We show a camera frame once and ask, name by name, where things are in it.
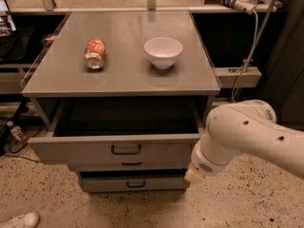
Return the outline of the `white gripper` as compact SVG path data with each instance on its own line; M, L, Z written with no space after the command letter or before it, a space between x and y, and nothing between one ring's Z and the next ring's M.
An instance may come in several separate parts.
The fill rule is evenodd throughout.
M224 150L216 143L200 140L193 148L184 179L190 183L201 183L205 176L215 176L226 166Z

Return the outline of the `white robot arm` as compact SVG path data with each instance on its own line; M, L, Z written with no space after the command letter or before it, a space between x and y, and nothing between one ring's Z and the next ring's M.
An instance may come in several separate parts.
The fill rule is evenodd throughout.
M200 183L242 153L304 179L304 132L277 124L274 110L261 100L222 104L210 111L184 178Z

